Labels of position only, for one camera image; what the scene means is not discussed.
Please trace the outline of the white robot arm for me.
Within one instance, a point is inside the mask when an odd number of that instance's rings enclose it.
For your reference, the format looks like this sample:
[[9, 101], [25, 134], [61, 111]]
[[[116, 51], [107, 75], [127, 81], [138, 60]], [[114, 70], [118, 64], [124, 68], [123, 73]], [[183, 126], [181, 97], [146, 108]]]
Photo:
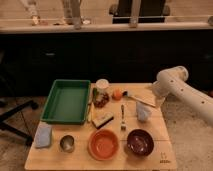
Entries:
[[188, 77], [188, 70], [184, 66], [161, 70], [152, 84], [152, 91], [158, 99], [173, 94], [213, 126], [213, 98], [188, 85]]

